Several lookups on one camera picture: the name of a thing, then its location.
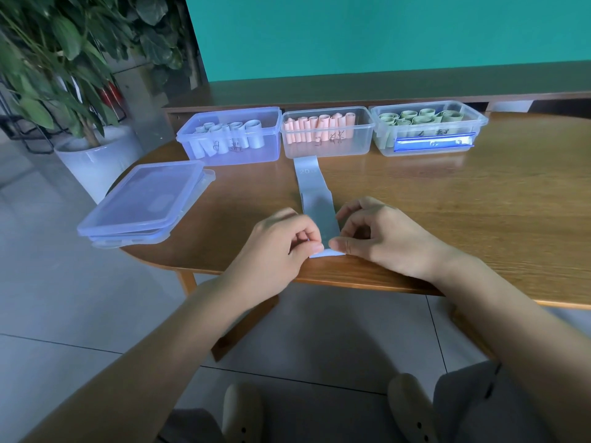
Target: left hand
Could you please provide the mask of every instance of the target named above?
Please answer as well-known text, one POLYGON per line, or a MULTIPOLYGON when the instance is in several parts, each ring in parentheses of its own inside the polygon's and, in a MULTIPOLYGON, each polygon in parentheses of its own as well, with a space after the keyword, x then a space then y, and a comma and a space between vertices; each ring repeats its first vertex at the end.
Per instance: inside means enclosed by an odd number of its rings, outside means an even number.
POLYGON ((322 250, 314 221, 285 208, 255 225, 219 281, 231 295, 245 302, 245 309, 253 308, 284 290, 303 262, 322 250))

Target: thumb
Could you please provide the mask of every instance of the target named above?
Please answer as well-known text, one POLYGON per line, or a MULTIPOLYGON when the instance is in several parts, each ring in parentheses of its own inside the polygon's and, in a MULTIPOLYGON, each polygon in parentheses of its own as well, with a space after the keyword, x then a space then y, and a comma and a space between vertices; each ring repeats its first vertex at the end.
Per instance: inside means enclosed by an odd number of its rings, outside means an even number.
POLYGON ((298 261, 300 265, 306 261, 310 256, 322 252, 324 246, 320 241, 306 241, 302 244, 296 245, 290 252, 292 257, 298 261))
POLYGON ((372 242, 369 239, 355 239, 343 236, 337 236, 329 241, 331 249, 349 255, 360 256, 365 259, 368 258, 371 244, 372 242))

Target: green wall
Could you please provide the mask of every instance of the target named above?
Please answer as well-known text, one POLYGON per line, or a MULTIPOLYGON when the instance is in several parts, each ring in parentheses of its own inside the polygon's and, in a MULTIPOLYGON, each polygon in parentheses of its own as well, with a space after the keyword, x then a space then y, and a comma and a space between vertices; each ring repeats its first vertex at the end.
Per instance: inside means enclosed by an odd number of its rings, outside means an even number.
POLYGON ((591 59, 591 0, 187 4, 210 81, 591 59))

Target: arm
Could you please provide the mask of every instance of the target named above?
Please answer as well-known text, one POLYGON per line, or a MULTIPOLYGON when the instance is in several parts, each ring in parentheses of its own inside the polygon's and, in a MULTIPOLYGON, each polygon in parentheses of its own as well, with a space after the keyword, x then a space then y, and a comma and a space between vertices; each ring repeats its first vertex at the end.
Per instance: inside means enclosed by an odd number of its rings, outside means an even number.
POLYGON ((217 339, 241 313, 285 289, 323 248, 316 225, 291 208, 258 223, 223 275, 202 283, 23 442, 152 442, 217 339))
POLYGON ((435 285, 527 391, 560 441, 589 441, 591 340, 546 312, 482 261, 444 244, 400 210, 352 201, 330 247, 435 285))

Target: light blue paper strip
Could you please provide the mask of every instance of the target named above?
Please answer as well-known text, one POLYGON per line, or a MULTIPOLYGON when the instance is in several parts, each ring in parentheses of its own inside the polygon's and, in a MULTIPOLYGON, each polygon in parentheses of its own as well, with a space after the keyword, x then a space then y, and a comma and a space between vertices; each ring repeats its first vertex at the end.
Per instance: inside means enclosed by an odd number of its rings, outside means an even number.
POLYGON ((339 223, 335 218, 332 193, 329 191, 318 167, 315 155, 294 158, 295 175, 300 188, 301 206, 304 214, 312 218, 320 229, 324 250, 311 256, 338 256, 344 253, 329 248, 329 240, 340 234, 339 223))

